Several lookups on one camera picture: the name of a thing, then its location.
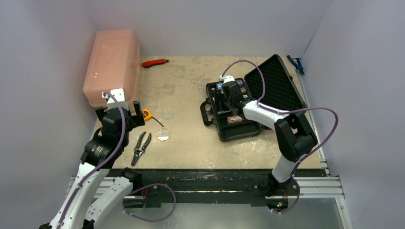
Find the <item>clear round disc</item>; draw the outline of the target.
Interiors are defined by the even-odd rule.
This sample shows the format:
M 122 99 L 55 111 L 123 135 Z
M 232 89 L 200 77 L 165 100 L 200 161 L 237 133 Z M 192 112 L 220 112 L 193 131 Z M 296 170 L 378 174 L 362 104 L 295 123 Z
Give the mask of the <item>clear round disc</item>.
M 171 134 L 167 128 L 161 128 L 157 132 L 157 139 L 160 141 L 167 141 L 170 138 Z

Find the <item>clear dealer button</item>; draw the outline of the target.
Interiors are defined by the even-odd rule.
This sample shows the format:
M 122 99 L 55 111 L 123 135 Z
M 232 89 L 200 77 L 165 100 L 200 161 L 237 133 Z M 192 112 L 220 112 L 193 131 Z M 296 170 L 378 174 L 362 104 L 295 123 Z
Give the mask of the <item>clear dealer button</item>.
M 171 118 L 173 118 L 173 116 L 174 116 L 174 112 L 169 108 L 164 109 L 162 111 L 162 117 L 165 119 L 171 119 Z

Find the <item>black poker set case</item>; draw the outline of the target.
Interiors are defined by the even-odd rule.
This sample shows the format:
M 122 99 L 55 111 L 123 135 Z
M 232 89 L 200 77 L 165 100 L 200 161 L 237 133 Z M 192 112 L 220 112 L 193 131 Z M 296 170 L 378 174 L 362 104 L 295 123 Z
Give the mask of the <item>black poker set case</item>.
M 260 102 L 264 105 L 287 111 L 306 107 L 292 76 L 277 54 L 236 80 L 243 80 L 244 88 L 241 89 L 244 96 L 254 99 L 263 96 Z M 216 88 L 218 83 L 220 81 L 205 86 L 207 98 L 200 106 L 204 125 L 215 125 L 223 142 L 259 135 L 264 127 L 258 122 L 244 119 L 242 123 L 227 123 L 226 118 L 233 114 L 226 106 L 221 90 Z

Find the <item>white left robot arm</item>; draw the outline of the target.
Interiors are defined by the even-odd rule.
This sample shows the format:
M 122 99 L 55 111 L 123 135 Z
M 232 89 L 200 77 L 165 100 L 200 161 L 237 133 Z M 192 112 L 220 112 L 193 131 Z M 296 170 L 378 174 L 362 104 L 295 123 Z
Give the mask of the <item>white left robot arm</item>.
M 128 145 L 129 132 L 144 125 L 140 103 L 131 105 L 135 114 L 131 114 L 125 103 L 121 108 L 110 102 L 109 108 L 98 108 L 96 114 L 101 122 L 90 142 L 85 145 L 81 163 L 73 187 L 57 215 L 40 226 L 42 229 L 82 229 L 92 220 L 85 219 L 90 203 L 102 180 L 108 174 L 115 160 Z

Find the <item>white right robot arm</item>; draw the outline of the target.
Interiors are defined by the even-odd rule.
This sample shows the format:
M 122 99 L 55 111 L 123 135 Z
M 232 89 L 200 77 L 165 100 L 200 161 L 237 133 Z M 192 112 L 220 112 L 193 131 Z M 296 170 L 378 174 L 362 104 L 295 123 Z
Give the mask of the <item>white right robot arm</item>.
M 304 112 L 277 110 L 249 97 L 244 98 L 236 81 L 224 81 L 222 91 L 225 104 L 234 115 L 275 131 L 281 157 L 269 174 L 268 189 L 274 194 L 280 194 L 287 188 L 298 161 L 318 144 Z

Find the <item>yellow tape measure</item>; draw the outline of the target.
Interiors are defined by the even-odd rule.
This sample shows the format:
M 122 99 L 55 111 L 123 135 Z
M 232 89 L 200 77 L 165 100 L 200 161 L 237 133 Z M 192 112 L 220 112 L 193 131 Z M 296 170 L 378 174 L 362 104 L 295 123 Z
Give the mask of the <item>yellow tape measure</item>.
M 149 121 L 152 119 L 152 120 L 156 121 L 161 127 L 164 127 L 164 125 L 152 115 L 152 113 L 150 112 L 149 109 L 147 109 L 147 108 L 143 109 L 142 115 L 143 115 L 144 121 Z

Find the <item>orange purple chip row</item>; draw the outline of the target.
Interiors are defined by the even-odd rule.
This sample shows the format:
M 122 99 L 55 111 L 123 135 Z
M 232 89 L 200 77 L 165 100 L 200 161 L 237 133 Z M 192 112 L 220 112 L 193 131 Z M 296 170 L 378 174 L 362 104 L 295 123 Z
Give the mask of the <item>orange purple chip row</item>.
M 242 118 L 239 115 L 233 115 L 233 116 L 227 117 L 226 121 L 229 125 L 232 125 L 232 124 L 242 123 L 244 121 L 244 118 Z

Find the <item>pink plastic storage box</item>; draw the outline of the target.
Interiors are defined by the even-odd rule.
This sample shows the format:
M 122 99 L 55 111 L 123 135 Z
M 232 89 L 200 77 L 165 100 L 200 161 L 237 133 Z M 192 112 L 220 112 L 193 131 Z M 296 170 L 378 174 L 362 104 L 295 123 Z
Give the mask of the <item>pink plastic storage box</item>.
M 128 104 L 138 101 L 140 67 L 140 43 L 132 29 L 98 31 L 83 86 L 89 104 L 106 107 L 102 93 L 117 88 Z

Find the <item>red utility knife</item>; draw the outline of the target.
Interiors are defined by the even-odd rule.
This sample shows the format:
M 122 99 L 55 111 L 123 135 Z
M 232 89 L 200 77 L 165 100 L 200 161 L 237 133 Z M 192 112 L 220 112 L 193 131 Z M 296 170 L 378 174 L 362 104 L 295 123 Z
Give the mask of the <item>red utility knife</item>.
M 150 60 L 150 61 L 143 62 L 141 64 L 141 66 L 143 68 L 147 69 L 147 68 L 151 68 L 151 67 L 154 67 L 154 66 L 163 65 L 163 64 L 166 64 L 166 63 L 169 63 L 169 62 L 170 61 L 168 59 L 156 59 L 156 60 Z

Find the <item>black handled pliers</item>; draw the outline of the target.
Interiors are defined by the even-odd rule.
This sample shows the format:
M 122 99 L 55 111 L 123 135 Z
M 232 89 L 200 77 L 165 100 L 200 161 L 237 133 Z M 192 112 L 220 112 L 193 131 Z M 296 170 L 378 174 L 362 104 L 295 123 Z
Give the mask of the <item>black handled pliers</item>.
M 152 136 L 151 133 L 148 133 L 148 136 L 146 138 L 146 141 L 143 143 L 143 139 L 146 136 L 146 131 L 140 134 L 140 136 L 137 139 L 136 146 L 134 147 L 134 154 L 133 158 L 131 160 L 131 166 L 134 167 L 136 163 L 139 161 L 139 158 L 145 153 L 147 147 L 149 146 Z

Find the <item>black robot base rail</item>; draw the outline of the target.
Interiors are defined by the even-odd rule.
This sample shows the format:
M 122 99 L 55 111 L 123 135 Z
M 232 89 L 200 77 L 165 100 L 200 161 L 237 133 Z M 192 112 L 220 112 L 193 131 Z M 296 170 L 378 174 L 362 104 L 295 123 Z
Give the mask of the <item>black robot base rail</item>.
M 283 187 L 271 188 L 270 169 L 130 169 L 141 174 L 130 190 L 149 185 L 145 191 L 125 197 L 129 204 L 135 200 L 148 208 L 162 203 L 249 204 L 252 207 L 291 207 L 296 198 L 342 198 L 338 177 L 330 177 L 323 169 L 298 169 L 294 180 Z

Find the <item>blue handled pliers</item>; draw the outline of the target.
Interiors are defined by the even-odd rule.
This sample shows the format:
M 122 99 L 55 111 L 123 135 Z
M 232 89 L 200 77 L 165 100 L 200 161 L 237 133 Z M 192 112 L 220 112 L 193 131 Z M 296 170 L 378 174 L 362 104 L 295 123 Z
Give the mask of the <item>blue handled pliers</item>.
M 304 75 L 304 68 L 302 66 L 302 63 L 300 61 L 299 58 L 292 58 L 290 55 L 287 55 L 287 59 L 289 60 L 289 62 L 296 68 L 297 71 L 299 71 L 299 73 L 301 75 Z

